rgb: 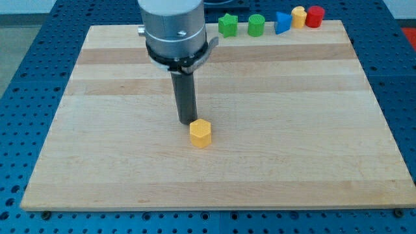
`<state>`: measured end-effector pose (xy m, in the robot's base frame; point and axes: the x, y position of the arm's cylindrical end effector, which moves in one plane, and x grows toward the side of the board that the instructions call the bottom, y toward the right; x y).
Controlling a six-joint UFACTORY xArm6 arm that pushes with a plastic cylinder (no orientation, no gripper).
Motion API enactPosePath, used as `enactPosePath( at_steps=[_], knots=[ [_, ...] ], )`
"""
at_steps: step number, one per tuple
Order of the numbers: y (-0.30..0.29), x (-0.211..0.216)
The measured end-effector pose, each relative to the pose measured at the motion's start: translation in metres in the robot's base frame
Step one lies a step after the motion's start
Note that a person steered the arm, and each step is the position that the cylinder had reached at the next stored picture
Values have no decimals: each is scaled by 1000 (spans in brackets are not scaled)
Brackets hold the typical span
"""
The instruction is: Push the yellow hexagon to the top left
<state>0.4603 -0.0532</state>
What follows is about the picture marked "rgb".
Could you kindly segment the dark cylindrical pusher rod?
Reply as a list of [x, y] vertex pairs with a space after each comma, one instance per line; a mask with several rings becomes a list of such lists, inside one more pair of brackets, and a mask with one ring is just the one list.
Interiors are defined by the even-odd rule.
[[197, 120], [197, 104], [193, 74], [171, 73], [179, 121], [189, 125]]

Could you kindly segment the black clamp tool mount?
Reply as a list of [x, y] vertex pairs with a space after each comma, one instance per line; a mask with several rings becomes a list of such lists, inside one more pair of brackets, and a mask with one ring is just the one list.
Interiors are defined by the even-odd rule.
[[210, 42], [205, 42], [202, 48], [193, 54], [192, 57], [183, 58], [166, 58], [162, 57], [152, 50], [152, 48], [146, 43], [146, 49], [151, 62], [156, 67], [166, 72], [173, 72], [175, 74], [191, 74], [204, 63], [206, 63], [211, 55], [213, 49], [218, 45], [219, 38], [213, 37]]

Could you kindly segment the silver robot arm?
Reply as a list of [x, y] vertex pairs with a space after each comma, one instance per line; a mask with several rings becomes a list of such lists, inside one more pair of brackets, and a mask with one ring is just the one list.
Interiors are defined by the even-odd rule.
[[218, 45], [207, 40], [202, 0], [138, 0], [143, 25], [139, 35], [153, 63], [170, 72], [179, 121], [198, 119], [194, 72]]

